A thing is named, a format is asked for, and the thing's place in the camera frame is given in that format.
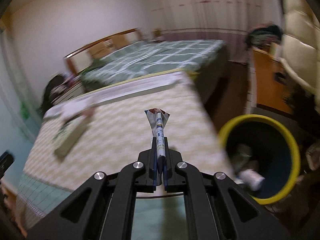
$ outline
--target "mattress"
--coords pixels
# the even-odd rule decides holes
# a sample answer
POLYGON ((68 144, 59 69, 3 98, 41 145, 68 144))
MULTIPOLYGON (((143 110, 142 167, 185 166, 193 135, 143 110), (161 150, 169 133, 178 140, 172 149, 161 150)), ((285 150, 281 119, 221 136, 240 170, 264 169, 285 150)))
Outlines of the mattress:
MULTIPOLYGON (((88 97, 95 100, 96 113, 64 160, 54 155, 51 143, 63 125, 59 115, 61 105, 53 107, 50 115, 45 116, 24 167, 17 196, 16 218, 25 229, 53 210, 95 172, 119 172, 136 161, 141 151, 149 149, 152 133, 144 113, 146 109, 159 107, 170 114, 164 135, 169 147, 181 152, 184 161, 201 172, 223 171, 232 177, 214 126, 185 72, 161 73, 106 87, 62 105, 88 97)), ((150 196, 144 193, 138 197, 150 196)), ((138 201, 140 208, 147 204, 141 201, 143 199, 138 201)))
POLYGON ((171 69, 199 72, 219 53, 225 43, 220 40, 139 41, 102 58, 107 64, 82 72, 85 85, 108 86, 124 80, 171 69))

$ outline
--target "beige leather chair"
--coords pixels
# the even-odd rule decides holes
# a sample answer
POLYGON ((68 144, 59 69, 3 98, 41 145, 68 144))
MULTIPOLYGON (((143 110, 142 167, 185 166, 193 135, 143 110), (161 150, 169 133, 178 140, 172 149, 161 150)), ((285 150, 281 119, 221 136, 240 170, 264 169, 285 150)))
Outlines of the beige leather chair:
POLYGON ((315 95, 320 113, 320 25, 306 0, 285 0, 281 63, 289 76, 315 95))

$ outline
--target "pink curtain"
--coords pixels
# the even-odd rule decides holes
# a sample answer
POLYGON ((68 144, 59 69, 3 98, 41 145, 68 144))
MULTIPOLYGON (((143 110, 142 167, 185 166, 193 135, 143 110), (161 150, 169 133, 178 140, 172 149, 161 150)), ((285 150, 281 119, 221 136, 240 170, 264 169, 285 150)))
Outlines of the pink curtain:
POLYGON ((250 28, 271 19, 269 0, 148 0, 152 28, 166 40, 224 40, 230 59, 246 62, 250 28))

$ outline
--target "bed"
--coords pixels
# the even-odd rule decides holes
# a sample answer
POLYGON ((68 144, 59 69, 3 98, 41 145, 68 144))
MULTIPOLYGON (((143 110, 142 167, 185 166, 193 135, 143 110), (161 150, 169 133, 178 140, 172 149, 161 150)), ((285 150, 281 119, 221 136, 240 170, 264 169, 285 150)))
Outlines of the bed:
MULTIPOLYGON (((24 167, 16 203, 17 220, 29 229, 95 172, 112 174, 134 162, 139 152, 151 147, 151 128, 144 110, 153 107, 171 114, 164 134, 169 147, 180 151, 183 160, 202 172, 223 171, 232 177, 226 153, 220 148, 194 84, 184 71, 169 70, 110 85, 51 108, 44 116, 24 167), (65 159, 59 160, 53 154, 51 142, 63 125, 60 117, 63 106, 88 98, 97 106, 93 120, 65 159)), ((171 211, 166 211, 169 217, 170 212, 183 210, 183 196, 171 200, 145 199, 165 194, 157 188, 153 194, 137 196, 132 239, 141 237, 140 218, 150 217, 147 218, 149 226, 166 220, 162 207, 168 201, 175 203, 171 211)))
POLYGON ((214 91, 227 60, 227 47, 221 40, 149 43, 141 40, 137 29, 95 41, 65 57, 70 71, 81 75, 87 91, 148 74, 183 69, 194 80, 203 103, 214 91), (124 36, 119 46, 115 36, 124 36), (95 55, 90 50, 98 44, 105 44, 105 53, 100 51, 99 55, 106 56, 93 61, 95 55))

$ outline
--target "black triangular cutout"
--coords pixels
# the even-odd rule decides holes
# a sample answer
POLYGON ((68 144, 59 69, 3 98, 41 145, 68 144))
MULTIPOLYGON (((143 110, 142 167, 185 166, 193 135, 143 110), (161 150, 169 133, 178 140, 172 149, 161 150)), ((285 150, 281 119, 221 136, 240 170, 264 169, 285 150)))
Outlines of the black triangular cutout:
POLYGON ((258 216, 258 211, 250 205, 245 199, 243 199, 238 192, 234 189, 229 188, 228 192, 235 205, 241 222, 247 222, 258 216))
POLYGON ((91 188, 87 188, 69 206, 67 206, 64 211, 61 212, 61 216, 73 223, 77 223, 80 219, 85 204, 89 199, 90 194, 91 188))

